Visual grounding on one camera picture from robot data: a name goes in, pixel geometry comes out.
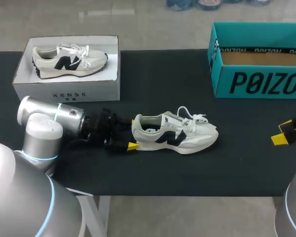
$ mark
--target white shoelace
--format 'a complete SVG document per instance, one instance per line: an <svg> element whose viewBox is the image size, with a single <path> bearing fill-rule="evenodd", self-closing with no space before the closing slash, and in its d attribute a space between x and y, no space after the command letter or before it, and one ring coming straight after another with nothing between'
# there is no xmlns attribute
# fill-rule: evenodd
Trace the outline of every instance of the white shoelace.
<svg viewBox="0 0 296 237"><path fill-rule="evenodd" d="M87 58L88 54L89 54L89 46L88 45L86 47L79 47L78 45L72 44L69 47L67 47L67 46L57 47L57 51L59 49L63 49L63 50L68 51L71 54L75 54L79 58L78 61L71 63L70 66L81 61L81 66L83 66L84 68L91 67L91 63L88 61L88 58Z"/></svg>
<svg viewBox="0 0 296 237"><path fill-rule="evenodd" d="M185 106L180 106L178 108L177 116L179 116L180 109L185 109L186 113L188 114L188 116L190 116L191 119L188 119L188 118L183 119L181 126L178 127L178 129L186 129L189 132L195 133L197 121L208 122L208 119L203 117L205 115L202 115L202 114L191 115Z"/></svg>

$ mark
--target shoe box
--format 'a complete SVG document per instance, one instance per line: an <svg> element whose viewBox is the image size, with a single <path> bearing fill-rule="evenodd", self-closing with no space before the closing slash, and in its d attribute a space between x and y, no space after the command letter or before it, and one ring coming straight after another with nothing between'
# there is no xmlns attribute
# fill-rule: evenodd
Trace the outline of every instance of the shoe box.
<svg viewBox="0 0 296 237"><path fill-rule="evenodd" d="M296 99L296 23L214 22L207 56L216 97Z"/></svg>
<svg viewBox="0 0 296 237"><path fill-rule="evenodd" d="M41 79L32 63L33 47L51 49L60 44L89 45L108 54L105 67L83 78L62 76ZM46 102L88 102L119 100L120 50L118 36L63 36L30 38L17 67L13 87L20 100L33 96Z"/></svg>

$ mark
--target shoe tongue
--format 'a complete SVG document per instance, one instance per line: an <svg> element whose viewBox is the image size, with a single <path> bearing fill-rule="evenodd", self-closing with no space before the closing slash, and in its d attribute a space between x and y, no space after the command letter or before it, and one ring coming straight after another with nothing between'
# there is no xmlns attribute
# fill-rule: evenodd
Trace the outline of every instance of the shoe tongue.
<svg viewBox="0 0 296 237"><path fill-rule="evenodd" d="M182 120L170 112L166 112L166 113L162 114L161 119L162 119L161 120L161 127L165 126L166 124L172 124L175 126L182 125Z"/></svg>
<svg viewBox="0 0 296 237"><path fill-rule="evenodd" d="M57 55L62 51L62 48L70 48L70 46L64 45L64 44L61 44L61 45L57 46L56 47Z"/></svg>
<svg viewBox="0 0 296 237"><path fill-rule="evenodd" d="M56 49L57 49L57 55L58 55L60 53L61 48L57 47Z"/></svg>

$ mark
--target black table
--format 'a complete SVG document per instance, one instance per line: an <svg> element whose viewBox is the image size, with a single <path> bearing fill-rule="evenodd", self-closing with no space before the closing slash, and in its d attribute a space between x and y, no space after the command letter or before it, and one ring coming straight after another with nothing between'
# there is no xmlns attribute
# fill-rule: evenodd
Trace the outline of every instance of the black table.
<svg viewBox="0 0 296 237"><path fill-rule="evenodd" d="M24 128L16 121L19 99L11 85L20 52L0 52L0 143L20 149ZM203 152L174 151L112 155L96 148L70 149L54 179L95 195L281 196L296 172L296 143L275 147L277 125L296 116L296 100L217 99L206 50L123 51L121 98L76 103L86 113L110 108L125 118L136 114L207 114L218 142Z"/></svg>

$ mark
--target gray floor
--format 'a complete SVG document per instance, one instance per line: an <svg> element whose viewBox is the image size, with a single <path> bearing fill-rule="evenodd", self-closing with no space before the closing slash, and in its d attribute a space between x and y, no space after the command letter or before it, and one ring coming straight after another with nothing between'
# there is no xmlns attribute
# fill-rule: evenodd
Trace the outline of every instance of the gray floor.
<svg viewBox="0 0 296 237"><path fill-rule="evenodd" d="M172 12L165 0L0 0L0 51L29 37L119 35L121 49L207 48L213 21L296 21L296 0Z"/></svg>
<svg viewBox="0 0 296 237"><path fill-rule="evenodd" d="M113 197L109 237L275 237L268 197Z"/></svg>
<svg viewBox="0 0 296 237"><path fill-rule="evenodd" d="M0 0L0 51L29 37L119 35L121 49L207 48L213 21L296 21L296 0L172 12L165 0ZM273 237L271 197L113 197L109 237Z"/></svg>

